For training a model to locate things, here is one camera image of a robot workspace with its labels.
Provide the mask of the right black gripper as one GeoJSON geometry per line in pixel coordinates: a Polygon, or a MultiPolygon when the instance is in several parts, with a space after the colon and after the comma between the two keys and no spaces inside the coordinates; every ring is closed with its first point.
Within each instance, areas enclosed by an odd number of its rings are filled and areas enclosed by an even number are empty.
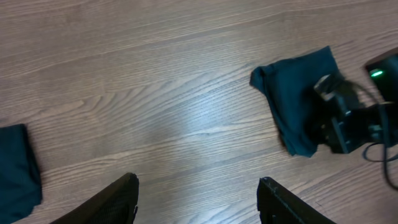
{"type": "Polygon", "coordinates": [[[340,73],[316,82],[319,111],[310,129],[311,137],[336,154],[349,154],[369,142],[382,142],[379,102],[361,85],[340,73]]]}

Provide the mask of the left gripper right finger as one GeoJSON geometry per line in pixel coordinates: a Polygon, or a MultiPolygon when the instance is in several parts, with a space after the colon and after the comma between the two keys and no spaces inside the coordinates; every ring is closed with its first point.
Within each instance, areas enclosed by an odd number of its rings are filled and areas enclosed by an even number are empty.
{"type": "Polygon", "coordinates": [[[259,179],[257,210],[262,224],[335,224],[270,177],[259,179]]]}

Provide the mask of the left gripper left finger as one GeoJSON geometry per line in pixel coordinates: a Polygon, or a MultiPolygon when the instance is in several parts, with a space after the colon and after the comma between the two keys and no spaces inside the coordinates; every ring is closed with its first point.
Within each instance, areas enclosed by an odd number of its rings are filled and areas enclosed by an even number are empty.
{"type": "Polygon", "coordinates": [[[132,224],[139,199],[139,179],[128,172],[52,224],[132,224]]]}

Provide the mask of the dark navy t-shirt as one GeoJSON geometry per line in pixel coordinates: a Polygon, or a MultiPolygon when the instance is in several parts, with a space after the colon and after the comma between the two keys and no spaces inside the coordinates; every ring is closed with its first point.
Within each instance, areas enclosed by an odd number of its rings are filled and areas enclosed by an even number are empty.
{"type": "Polygon", "coordinates": [[[249,84],[266,97],[280,138],[291,155],[312,157],[316,153],[320,142],[306,130],[322,113],[322,100],[313,86],[338,70],[331,48],[326,46],[251,72],[249,84]]]}

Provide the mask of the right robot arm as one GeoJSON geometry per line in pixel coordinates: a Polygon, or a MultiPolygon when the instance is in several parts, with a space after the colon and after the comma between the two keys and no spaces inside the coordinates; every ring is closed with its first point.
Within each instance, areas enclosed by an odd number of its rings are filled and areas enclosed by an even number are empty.
{"type": "Polygon", "coordinates": [[[313,86],[322,109],[312,137],[334,153],[349,154],[369,142],[387,147],[397,144],[397,48],[367,61],[364,69],[383,102],[370,93],[375,104],[365,106],[358,91],[366,89],[340,72],[321,77],[313,86]]]}

